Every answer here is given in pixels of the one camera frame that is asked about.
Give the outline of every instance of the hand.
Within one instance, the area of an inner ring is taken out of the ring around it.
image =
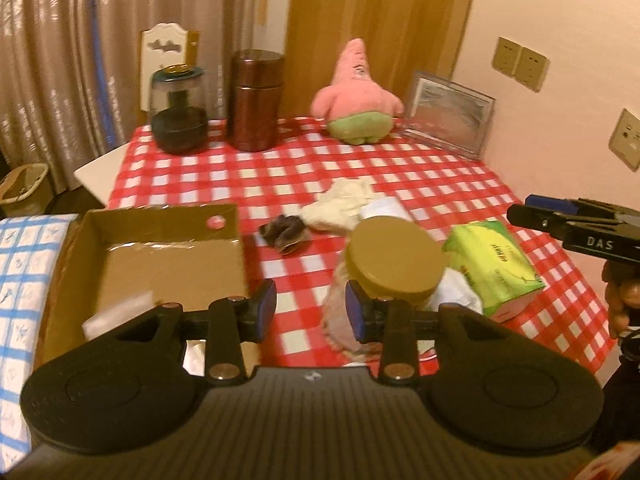
[[[640,308],[640,267],[606,262],[602,280],[607,283],[605,300],[609,305],[609,335],[616,339],[629,327],[629,308]]]

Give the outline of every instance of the plush toy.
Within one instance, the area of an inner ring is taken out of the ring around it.
[[[335,67],[334,78],[311,103],[311,114],[326,119],[329,133],[348,144],[378,142],[402,114],[402,101],[369,75],[364,41],[351,40]]]

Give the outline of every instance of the green tissue box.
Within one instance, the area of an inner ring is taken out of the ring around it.
[[[442,250],[449,256],[449,267],[464,274],[482,299],[484,315],[498,322],[521,313],[545,286],[498,221],[453,227]]]

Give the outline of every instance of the open cardboard box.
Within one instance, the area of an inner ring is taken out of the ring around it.
[[[207,219],[215,216],[223,226],[210,229]],[[248,295],[234,204],[92,210],[70,229],[65,245],[36,366],[80,346],[82,323],[95,313],[148,291],[154,303],[175,301],[185,310]],[[257,346],[242,345],[251,371],[259,362]]]

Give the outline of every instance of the photo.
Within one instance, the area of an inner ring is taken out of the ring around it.
[[[494,99],[418,72],[406,106],[405,134],[431,146],[478,159]]]

